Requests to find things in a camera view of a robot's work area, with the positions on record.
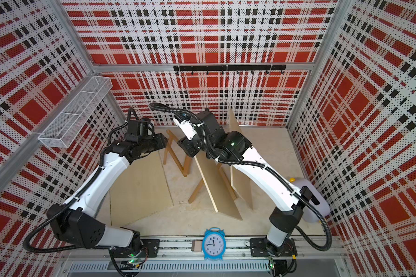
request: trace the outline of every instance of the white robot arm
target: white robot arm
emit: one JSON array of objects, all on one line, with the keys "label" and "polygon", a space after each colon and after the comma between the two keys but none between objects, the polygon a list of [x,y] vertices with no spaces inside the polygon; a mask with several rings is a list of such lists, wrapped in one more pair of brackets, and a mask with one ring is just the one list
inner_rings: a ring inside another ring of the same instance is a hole
[{"label": "white robot arm", "polygon": [[[229,164],[242,171],[270,196],[276,208],[270,216],[272,227],[266,237],[267,251],[277,255],[282,250],[286,236],[297,228],[303,214],[302,208],[308,206],[314,209],[308,203],[311,197],[308,188],[300,189],[280,176],[252,147],[251,142],[239,132],[226,134],[209,110],[196,115],[186,110],[173,109],[157,103],[150,104],[150,107],[153,110],[175,113],[175,122],[186,135],[178,142],[178,145],[188,156],[193,157],[199,151],[205,151],[208,158]],[[46,213],[48,220],[25,239],[23,247],[26,250],[49,253],[80,247],[87,249],[122,247],[133,255],[140,252],[140,233],[105,226],[93,218],[115,180],[134,160],[142,158],[144,153],[166,147],[168,140],[162,134],[154,134],[154,127],[148,119],[130,120],[128,116],[126,125],[128,125],[128,132],[125,139],[111,144],[109,141],[109,146],[101,153],[99,167],[78,191],[63,205],[51,206]],[[32,247],[30,244],[32,237],[48,224],[51,225],[57,239],[71,243],[73,246],[54,249]],[[329,245],[316,247],[316,249],[322,251],[329,249],[331,236],[329,237]]]}]

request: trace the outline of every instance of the blue alarm clock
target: blue alarm clock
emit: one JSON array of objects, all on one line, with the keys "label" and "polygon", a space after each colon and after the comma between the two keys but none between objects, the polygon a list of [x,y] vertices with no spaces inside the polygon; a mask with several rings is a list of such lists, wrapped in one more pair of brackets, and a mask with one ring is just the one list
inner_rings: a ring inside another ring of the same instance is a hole
[{"label": "blue alarm clock", "polygon": [[225,232],[217,227],[212,227],[205,231],[202,241],[202,250],[205,260],[222,260],[226,249]]}]

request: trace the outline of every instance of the red plaid pattern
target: red plaid pattern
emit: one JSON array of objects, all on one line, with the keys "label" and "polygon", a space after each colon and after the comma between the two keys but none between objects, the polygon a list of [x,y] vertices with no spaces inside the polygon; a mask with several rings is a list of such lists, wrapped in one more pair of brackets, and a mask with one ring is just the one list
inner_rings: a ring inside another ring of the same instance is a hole
[{"label": "red plaid pattern", "polygon": [[[67,149],[40,147],[0,193],[0,276],[50,276],[61,253],[34,254],[22,241],[53,203],[63,203],[88,178],[109,131],[119,125],[105,100]],[[65,246],[50,228],[35,236],[41,248]]]},{"label": "red plaid pattern", "polygon": [[290,131],[359,276],[416,275],[416,2],[356,1]]},{"label": "red plaid pattern", "polygon": [[287,70],[284,74],[246,72],[110,72],[112,93],[126,113],[134,107],[141,117],[158,125],[172,125],[173,115],[153,112],[151,102],[201,112],[204,108],[227,124],[228,107],[240,124],[284,126],[307,75],[306,70]]},{"label": "red plaid pattern", "polygon": [[336,0],[61,0],[96,64],[312,62]]},{"label": "red plaid pattern", "polygon": [[88,73],[42,2],[0,2],[0,166]]}]

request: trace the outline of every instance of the wire mesh basket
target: wire mesh basket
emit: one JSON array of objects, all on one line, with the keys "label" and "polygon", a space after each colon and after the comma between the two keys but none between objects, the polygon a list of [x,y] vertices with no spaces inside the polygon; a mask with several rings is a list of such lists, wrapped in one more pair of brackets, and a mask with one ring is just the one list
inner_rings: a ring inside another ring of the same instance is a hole
[{"label": "wire mesh basket", "polygon": [[93,76],[39,136],[48,147],[67,148],[112,88],[108,77]]}]

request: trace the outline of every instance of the floor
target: floor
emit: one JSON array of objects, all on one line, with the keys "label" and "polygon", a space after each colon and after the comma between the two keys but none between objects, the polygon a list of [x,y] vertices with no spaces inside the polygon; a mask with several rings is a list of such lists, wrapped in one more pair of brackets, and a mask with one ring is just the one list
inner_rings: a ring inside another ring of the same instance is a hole
[{"label": "floor", "polygon": [[[178,137],[183,137],[179,128],[171,127]],[[302,169],[294,152],[290,136],[285,128],[243,128],[243,134],[253,143],[260,155],[286,179],[303,178]],[[156,132],[166,134],[166,129],[157,128]],[[184,152],[173,143],[172,146],[179,160],[183,163]],[[164,150],[159,150],[163,159]],[[229,167],[222,167],[229,176]],[[275,205],[255,183],[251,182],[251,191],[254,210],[248,208],[246,203],[238,198],[236,206],[242,216],[242,221],[232,219],[214,211],[210,197],[205,188],[202,188],[191,204],[188,198],[201,179],[197,164],[193,160],[190,173],[183,177],[171,156],[163,165],[168,187],[171,193],[173,206],[161,212],[152,214],[131,224],[123,226],[137,230],[143,236],[147,235],[203,235],[205,229],[219,227],[225,230],[226,235],[266,235],[270,228],[269,215]],[[110,198],[105,197],[97,219],[110,224]],[[319,222],[307,223],[301,220],[299,226],[308,235],[323,235]]]}]

